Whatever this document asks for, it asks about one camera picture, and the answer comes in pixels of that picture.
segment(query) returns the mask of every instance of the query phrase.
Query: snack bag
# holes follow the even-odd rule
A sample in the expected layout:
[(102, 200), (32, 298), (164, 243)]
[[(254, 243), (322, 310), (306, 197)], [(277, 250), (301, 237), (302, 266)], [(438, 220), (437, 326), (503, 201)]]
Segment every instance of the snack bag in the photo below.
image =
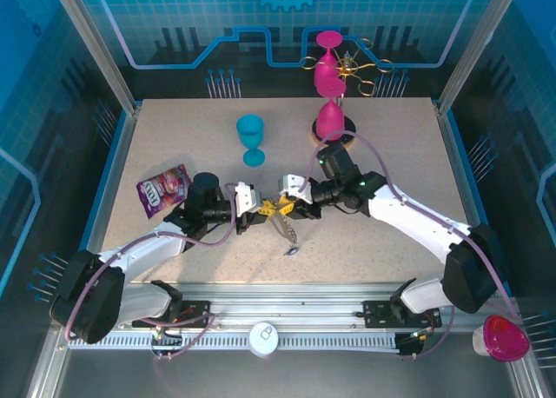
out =
[(185, 200), (190, 184), (191, 180), (183, 165), (139, 182), (137, 192), (147, 217)]

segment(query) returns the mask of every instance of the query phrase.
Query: speckled table surface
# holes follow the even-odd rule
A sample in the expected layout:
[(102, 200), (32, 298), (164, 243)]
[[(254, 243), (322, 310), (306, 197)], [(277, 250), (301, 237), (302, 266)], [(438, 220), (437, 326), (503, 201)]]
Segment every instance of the speckled table surface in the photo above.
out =
[[(124, 244), (154, 228), (169, 210), (147, 219), (136, 184), (184, 163), (189, 174), (209, 171), (225, 182), (253, 183), (277, 197), (278, 180), (305, 176), (316, 146), (310, 126), (322, 98), (145, 100), (137, 121), (103, 249)], [(242, 162), (235, 122), (253, 113), (265, 121), (261, 149), (266, 162)], [(429, 98), (347, 98), (344, 113), (382, 154), (392, 179), (412, 198), (465, 221), (460, 196)], [(370, 151), (348, 149), (362, 172), (380, 170)], [(314, 178), (324, 179), (320, 170)], [(320, 221), (292, 222), (301, 249), (285, 256), (288, 242), (270, 223), (232, 235), (215, 249), (193, 248), (142, 275), (165, 282), (401, 282), (442, 271), (423, 247), (383, 222), (325, 209)], [(208, 235), (218, 240), (224, 226)]]

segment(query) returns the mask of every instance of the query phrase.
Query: enclosure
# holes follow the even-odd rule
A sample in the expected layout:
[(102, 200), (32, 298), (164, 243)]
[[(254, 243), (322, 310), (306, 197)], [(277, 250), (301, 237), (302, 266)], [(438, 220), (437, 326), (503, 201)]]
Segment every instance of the enclosure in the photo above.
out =
[[(553, 396), (552, 1), (0, 0), (2, 395)], [(528, 354), (497, 362), (473, 352), (473, 331), (504, 313), (500, 292), (491, 307), (458, 310), (427, 358), (353, 351), (413, 331), (366, 328), (362, 302), (443, 267), (397, 229), (336, 209), (289, 222), (297, 243), (265, 223), (135, 278), (171, 283), (216, 314), (172, 362), (158, 362), (150, 332), (129, 324), (97, 345), (66, 342), (49, 316), (58, 277), (49, 261), (111, 250), (158, 225), (170, 210), (148, 219), (138, 182), (183, 163), (191, 177), (211, 172), (277, 197), (282, 176), (305, 176), (326, 102), (313, 70), (323, 31), (340, 34), (335, 57), (354, 63), (341, 72), (343, 113), (396, 185), (498, 235)], [(243, 163), (235, 128), (251, 113), (265, 122), (257, 168)], [(347, 152), (361, 172), (381, 171), (361, 142)], [(450, 318), (440, 313), (438, 333)], [(281, 335), (264, 361), (248, 351), (257, 322)]]

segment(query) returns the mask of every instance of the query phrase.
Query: black base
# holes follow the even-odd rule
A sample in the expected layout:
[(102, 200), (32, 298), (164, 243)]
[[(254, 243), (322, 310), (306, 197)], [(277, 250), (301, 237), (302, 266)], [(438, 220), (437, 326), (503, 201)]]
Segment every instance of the black base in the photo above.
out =
[[(348, 131), (353, 131), (354, 133), (357, 131), (357, 129), (355, 128), (355, 123), (351, 121), (351, 119), (348, 116), (344, 116), (344, 129), (348, 130)], [(314, 120), (313, 122), (313, 137), (317, 140), (317, 142), (322, 142), (322, 138), (325, 137), (320, 137), (319, 135), (316, 134), (316, 120)], [(332, 141), (331, 143), (337, 143), (340, 142), (341, 144), (343, 144), (344, 146), (346, 146), (347, 144), (351, 143), (354, 140), (353, 136), (350, 135), (342, 135), (340, 137), (340, 139), (336, 139), (334, 141)]]
[[(181, 311), (178, 315), (180, 320), (189, 320), (190, 318), (195, 318), (203, 313), (210, 312), (210, 302), (208, 301), (182, 301)], [(200, 320), (198, 322), (194, 322), (192, 324), (188, 324), (184, 326), (184, 328), (205, 328), (209, 324), (208, 317), (204, 320)], [(140, 320), (134, 321), (131, 323), (131, 327), (134, 328), (147, 328), (147, 327), (154, 327), (153, 324), (148, 324), (146, 322), (142, 322)]]
[(437, 308), (429, 309), (424, 314), (410, 315), (406, 324), (403, 324), (392, 314), (390, 304), (390, 301), (364, 301), (365, 328), (427, 328), (431, 325), (429, 318), (434, 328), (442, 327), (440, 311)]

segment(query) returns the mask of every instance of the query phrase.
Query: teal cup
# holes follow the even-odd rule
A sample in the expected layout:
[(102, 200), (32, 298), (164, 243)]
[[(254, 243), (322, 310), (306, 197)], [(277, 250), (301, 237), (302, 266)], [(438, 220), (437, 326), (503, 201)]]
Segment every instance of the teal cup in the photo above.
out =
[(237, 121), (237, 133), (240, 136), (240, 142), (247, 149), (257, 149), (264, 135), (264, 122), (259, 116), (249, 114), (243, 116)]

